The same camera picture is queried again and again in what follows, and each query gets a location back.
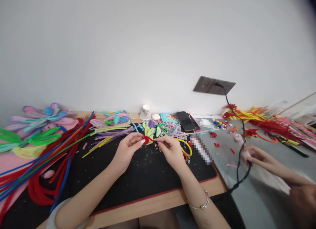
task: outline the wall socket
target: wall socket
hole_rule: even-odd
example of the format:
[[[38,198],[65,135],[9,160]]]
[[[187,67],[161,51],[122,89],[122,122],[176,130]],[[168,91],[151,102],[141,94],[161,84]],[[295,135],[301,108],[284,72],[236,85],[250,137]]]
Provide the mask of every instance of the wall socket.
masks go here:
[[[214,79],[210,77],[201,76],[193,91],[209,93],[209,94],[225,95],[225,91],[222,87],[215,86],[215,83],[217,82],[225,88],[226,93],[228,93],[236,84],[235,82],[223,81],[223,80],[218,80],[218,79]]]

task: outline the white bangle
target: white bangle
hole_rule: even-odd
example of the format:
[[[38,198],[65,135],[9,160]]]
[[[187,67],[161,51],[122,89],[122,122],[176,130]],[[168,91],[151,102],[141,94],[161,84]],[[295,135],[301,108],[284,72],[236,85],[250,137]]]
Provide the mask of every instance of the white bangle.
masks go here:
[[[210,198],[208,197],[208,193],[207,193],[207,191],[206,190],[204,190],[205,191],[205,194],[206,194],[206,202],[205,202],[205,204],[204,205],[201,205],[200,207],[194,207],[188,200],[188,204],[190,205],[190,207],[191,208],[194,208],[194,209],[202,209],[202,210],[204,210],[206,207],[207,207],[207,205],[208,205],[208,202],[210,201]]]
[[[52,213],[49,215],[49,218],[47,220],[47,225],[46,225],[46,229],[57,229],[56,225],[55,225],[55,218],[56,215],[58,213],[58,211],[60,210],[60,208],[62,206],[64,206],[69,200],[66,199],[64,201],[62,201],[60,204],[57,205],[57,207],[52,211]],[[86,223],[88,222],[88,219],[86,219],[83,223],[81,223],[76,229],[83,229],[86,225]]]

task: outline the plug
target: plug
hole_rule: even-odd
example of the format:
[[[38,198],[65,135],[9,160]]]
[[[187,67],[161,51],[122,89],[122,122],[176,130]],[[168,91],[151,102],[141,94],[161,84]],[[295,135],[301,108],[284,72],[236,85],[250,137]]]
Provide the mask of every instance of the plug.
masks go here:
[[[222,87],[224,88],[221,84],[219,84],[218,82],[215,83],[215,86],[219,86],[219,87]]]

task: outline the hand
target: hand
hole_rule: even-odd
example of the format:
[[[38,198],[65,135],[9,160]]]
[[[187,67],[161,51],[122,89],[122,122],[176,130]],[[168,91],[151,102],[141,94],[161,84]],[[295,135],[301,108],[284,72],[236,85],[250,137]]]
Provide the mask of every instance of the hand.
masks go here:
[[[164,153],[167,162],[179,174],[185,164],[180,142],[173,137],[163,136],[155,139],[158,147]]]
[[[261,166],[266,169],[270,173],[279,176],[281,178],[289,178],[292,175],[292,170],[287,168],[285,165],[281,164],[277,160],[275,160],[272,156],[270,156],[265,151],[254,145],[247,145],[243,149],[244,152],[249,151],[251,157],[248,157],[247,160]]]
[[[130,164],[134,153],[142,147],[145,140],[142,140],[141,133],[130,133],[119,143],[115,156],[110,165],[113,166],[119,174],[123,174]]]

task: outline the black cable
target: black cable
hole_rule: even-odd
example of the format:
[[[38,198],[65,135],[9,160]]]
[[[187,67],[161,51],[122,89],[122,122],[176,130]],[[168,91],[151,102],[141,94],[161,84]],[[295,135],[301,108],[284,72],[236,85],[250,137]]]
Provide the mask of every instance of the black cable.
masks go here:
[[[234,109],[231,107],[231,105],[230,105],[230,103],[229,103],[229,101],[228,101],[227,93],[226,93],[225,88],[224,88],[221,84],[219,84],[218,82],[215,83],[215,86],[219,86],[219,87],[221,87],[221,88],[224,89],[227,104],[229,105],[229,107],[230,107],[231,111],[234,113],[234,115],[236,115],[236,113],[234,112]],[[235,189],[237,189],[238,186],[248,177],[248,175],[249,175],[249,173],[250,173],[251,165],[252,165],[251,162],[248,161],[249,168],[248,168],[248,170],[247,170],[245,176],[244,176],[241,180],[239,180],[238,170],[239,170],[240,162],[241,162],[241,152],[242,152],[242,150],[244,149],[244,146],[245,146],[245,143],[246,143],[246,139],[245,139],[245,124],[244,124],[243,120],[242,120],[238,115],[236,115],[236,116],[237,116],[237,117],[241,120],[241,122],[243,123],[243,139],[244,139],[244,142],[243,142],[243,145],[242,145],[241,148],[240,148],[239,156],[238,156],[237,183],[236,183],[231,189],[228,190],[228,193],[232,193],[232,191],[234,191]]]

